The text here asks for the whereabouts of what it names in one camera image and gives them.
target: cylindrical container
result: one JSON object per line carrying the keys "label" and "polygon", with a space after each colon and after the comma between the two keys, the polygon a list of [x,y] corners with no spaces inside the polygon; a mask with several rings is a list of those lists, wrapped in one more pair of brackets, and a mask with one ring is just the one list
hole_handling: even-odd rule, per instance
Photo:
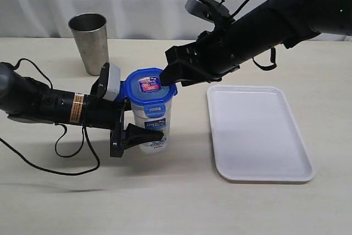
{"label": "cylindrical container", "polygon": [[172,98],[177,94],[175,84],[162,86],[158,68],[140,69],[131,73],[125,81],[125,93],[131,101],[135,124],[139,127],[164,132],[161,141],[141,144],[146,154],[164,151],[170,133]]}
{"label": "cylindrical container", "polygon": [[102,66],[109,62],[106,18],[84,13],[71,18],[68,25],[87,73],[100,75]]}

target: cup rim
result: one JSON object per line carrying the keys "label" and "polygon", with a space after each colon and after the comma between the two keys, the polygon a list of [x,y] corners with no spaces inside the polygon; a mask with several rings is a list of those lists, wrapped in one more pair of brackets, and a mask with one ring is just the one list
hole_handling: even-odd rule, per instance
{"label": "cup rim", "polygon": [[[76,19],[76,18],[78,18],[78,17],[80,17],[80,16],[83,16],[83,15],[98,15],[98,16],[100,16],[100,17],[104,20],[104,24],[103,24],[101,27],[99,27],[98,29],[89,30],[89,31],[81,31],[81,30],[73,29],[73,28],[70,26],[71,22],[72,22],[74,19]],[[104,15],[100,14],[100,13],[95,13],[95,12],[81,13],[81,14],[78,14],[78,15],[73,16],[73,17],[70,18],[69,21],[68,21],[68,27],[69,27],[69,29],[70,29],[70,30],[73,30],[73,31],[76,31],[76,32],[94,32],[94,31],[100,30],[100,29],[101,29],[102,27],[104,27],[106,24],[107,24],[107,19],[106,19],[106,17],[105,17]]]}

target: sticker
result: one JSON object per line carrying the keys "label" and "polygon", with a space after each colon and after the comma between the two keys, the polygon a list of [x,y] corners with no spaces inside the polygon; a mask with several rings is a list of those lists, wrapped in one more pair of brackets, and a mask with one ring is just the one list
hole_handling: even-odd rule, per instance
{"label": "sticker", "polygon": [[161,89],[161,83],[157,76],[144,77],[139,79],[138,83],[141,91],[144,93],[151,93]]}
{"label": "sticker", "polygon": [[75,96],[73,98],[72,108],[71,108],[71,116],[70,116],[71,123],[79,123],[79,120],[81,119],[81,114],[82,114],[83,100],[84,100],[83,94],[75,93]]}
{"label": "sticker", "polygon": [[[165,132],[166,132],[166,119],[163,118],[163,119],[159,119],[157,121],[147,121],[144,123],[144,126],[146,129],[159,130],[165,134]],[[149,147],[154,148],[154,149],[158,149],[163,146],[165,141],[166,141],[166,135],[164,135],[164,137],[162,138],[161,141],[153,141],[151,143],[147,143],[147,145]]]}

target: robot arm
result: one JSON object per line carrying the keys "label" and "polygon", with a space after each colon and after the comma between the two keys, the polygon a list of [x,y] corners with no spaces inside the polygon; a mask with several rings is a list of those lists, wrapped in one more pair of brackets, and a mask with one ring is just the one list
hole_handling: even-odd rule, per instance
{"label": "robot arm", "polygon": [[214,30],[166,51],[162,85],[219,82],[267,50],[273,57],[277,45],[293,48],[321,33],[352,35],[352,0],[267,0],[237,21],[222,2],[188,0],[185,7]]}

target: orange label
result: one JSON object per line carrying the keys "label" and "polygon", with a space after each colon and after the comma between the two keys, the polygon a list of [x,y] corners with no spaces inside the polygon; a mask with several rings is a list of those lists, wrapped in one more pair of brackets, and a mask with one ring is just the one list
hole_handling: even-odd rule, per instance
{"label": "orange label", "polygon": [[77,94],[77,93],[75,94],[75,97],[73,98],[72,108],[71,108],[71,116],[70,116],[71,123],[79,123],[79,120],[82,114],[83,99],[84,99],[84,95]]}

